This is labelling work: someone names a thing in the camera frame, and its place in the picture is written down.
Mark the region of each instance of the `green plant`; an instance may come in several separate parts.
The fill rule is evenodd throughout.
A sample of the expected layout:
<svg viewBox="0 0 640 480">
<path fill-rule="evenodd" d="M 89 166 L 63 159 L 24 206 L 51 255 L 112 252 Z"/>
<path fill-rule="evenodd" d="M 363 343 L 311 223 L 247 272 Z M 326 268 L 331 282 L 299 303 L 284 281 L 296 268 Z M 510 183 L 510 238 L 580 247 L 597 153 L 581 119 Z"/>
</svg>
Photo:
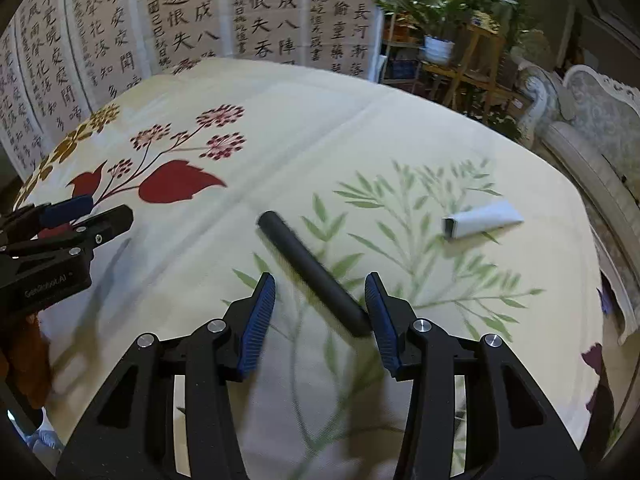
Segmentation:
<svg viewBox="0 0 640 480">
<path fill-rule="evenodd" d="M 493 17 L 508 14 L 506 47 L 510 50 L 535 20 L 527 0 L 373 0 L 387 15 L 396 13 L 398 23 L 419 29 L 425 36 L 450 38 L 468 22 L 475 10 Z"/>
<path fill-rule="evenodd" d="M 506 35 L 505 49 L 510 51 L 518 44 L 521 35 L 536 25 L 536 20 L 529 13 L 528 0 L 503 0 L 510 10 L 509 30 Z"/>
<path fill-rule="evenodd" d="M 386 16 L 396 14 L 396 23 L 424 30 L 424 8 L 433 0 L 373 0 Z"/>
</svg>

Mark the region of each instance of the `red flower print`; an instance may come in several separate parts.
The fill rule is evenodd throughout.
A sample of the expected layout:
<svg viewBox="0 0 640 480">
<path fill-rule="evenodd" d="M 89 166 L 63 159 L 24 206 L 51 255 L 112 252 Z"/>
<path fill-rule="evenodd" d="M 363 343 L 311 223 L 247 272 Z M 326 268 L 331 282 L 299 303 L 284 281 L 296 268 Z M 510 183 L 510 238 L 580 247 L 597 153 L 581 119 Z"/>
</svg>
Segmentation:
<svg viewBox="0 0 640 480">
<path fill-rule="evenodd" d="M 226 124 L 235 123 L 244 114 L 241 106 L 222 105 L 216 109 L 211 109 L 201 113 L 196 122 L 204 128 L 209 128 L 212 124 L 221 128 Z"/>
<path fill-rule="evenodd" d="M 233 152 L 242 150 L 242 145 L 245 140 L 246 139 L 238 132 L 226 134 L 225 136 L 213 136 L 207 142 L 207 151 L 201 154 L 200 157 L 206 156 L 213 160 L 229 158 Z"/>
<path fill-rule="evenodd" d="M 183 59 L 178 65 L 174 66 L 174 75 L 183 72 L 184 70 L 190 70 L 200 62 L 199 59 Z"/>
<path fill-rule="evenodd" d="M 120 178 L 121 176 L 129 173 L 129 171 L 131 171 L 132 166 L 133 166 L 133 162 L 131 161 L 130 158 L 128 158 L 127 160 L 121 159 L 120 162 L 111 166 L 107 170 L 107 173 L 109 173 L 111 176 L 115 178 Z"/>
<path fill-rule="evenodd" d="M 160 124 L 155 124 L 149 130 L 142 130 L 138 132 L 135 137 L 131 137 L 131 142 L 133 143 L 133 147 L 136 151 L 146 148 L 150 145 L 154 140 L 162 139 L 163 137 L 169 135 L 171 123 L 166 124 L 165 126 L 161 126 Z"/>
</svg>

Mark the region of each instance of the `potted plant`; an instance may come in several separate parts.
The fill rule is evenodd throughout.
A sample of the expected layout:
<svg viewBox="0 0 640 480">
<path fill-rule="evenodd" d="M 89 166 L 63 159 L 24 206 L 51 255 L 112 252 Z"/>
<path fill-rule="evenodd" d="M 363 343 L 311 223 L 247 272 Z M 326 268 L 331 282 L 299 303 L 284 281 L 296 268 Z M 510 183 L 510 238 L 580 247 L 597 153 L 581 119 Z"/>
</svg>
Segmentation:
<svg viewBox="0 0 640 480">
<path fill-rule="evenodd" d="M 394 33 L 391 41 L 401 41 L 403 43 L 412 43 L 413 39 L 420 35 L 422 26 L 420 25 L 421 17 L 416 13 L 417 7 L 420 7 L 427 0 L 373 0 L 375 4 L 382 9 L 388 22 L 393 15 L 396 16 L 394 23 Z M 385 25 L 385 38 L 388 38 L 388 27 Z"/>
</svg>

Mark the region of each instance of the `folded white paper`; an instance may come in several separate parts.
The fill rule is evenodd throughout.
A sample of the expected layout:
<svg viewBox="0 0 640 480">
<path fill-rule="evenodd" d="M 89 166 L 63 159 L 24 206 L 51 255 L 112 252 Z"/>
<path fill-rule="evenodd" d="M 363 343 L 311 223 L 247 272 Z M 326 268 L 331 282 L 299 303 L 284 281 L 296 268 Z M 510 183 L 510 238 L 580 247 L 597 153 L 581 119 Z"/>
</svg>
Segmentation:
<svg viewBox="0 0 640 480">
<path fill-rule="evenodd" d="M 456 213 L 442 219 L 445 238 L 455 239 L 524 222 L 524 218 L 506 200 Z"/>
</svg>

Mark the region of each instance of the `black cylinder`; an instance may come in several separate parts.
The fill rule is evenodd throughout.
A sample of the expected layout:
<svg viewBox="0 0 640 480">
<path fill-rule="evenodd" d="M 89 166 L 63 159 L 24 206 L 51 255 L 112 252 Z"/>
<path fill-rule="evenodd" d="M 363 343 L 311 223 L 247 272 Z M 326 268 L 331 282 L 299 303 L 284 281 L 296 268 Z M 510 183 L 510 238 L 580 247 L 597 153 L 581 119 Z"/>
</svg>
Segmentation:
<svg viewBox="0 0 640 480">
<path fill-rule="evenodd" d="M 267 211 L 260 215 L 258 226 L 351 335 L 364 337 L 370 334 L 367 313 L 314 258 L 276 212 Z"/>
</svg>

